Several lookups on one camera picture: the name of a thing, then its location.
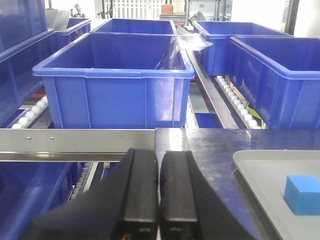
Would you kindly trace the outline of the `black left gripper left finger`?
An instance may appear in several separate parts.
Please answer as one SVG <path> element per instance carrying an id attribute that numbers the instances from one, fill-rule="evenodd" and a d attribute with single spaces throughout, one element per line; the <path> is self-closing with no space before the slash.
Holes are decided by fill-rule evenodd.
<path id="1" fill-rule="evenodd" d="M 154 240 L 158 160 L 130 148 L 102 180 L 68 203 L 34 217 L 21 240 Z"/>

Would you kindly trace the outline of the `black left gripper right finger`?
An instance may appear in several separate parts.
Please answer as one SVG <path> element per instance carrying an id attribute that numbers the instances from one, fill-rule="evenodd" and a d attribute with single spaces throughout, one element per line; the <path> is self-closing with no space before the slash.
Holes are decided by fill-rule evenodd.
<path id="1" fill-rule="evenodd" d="M 198 168 L 191 151 L 167 151 L 160 171 L 163 240 L 252 240 Z"/>

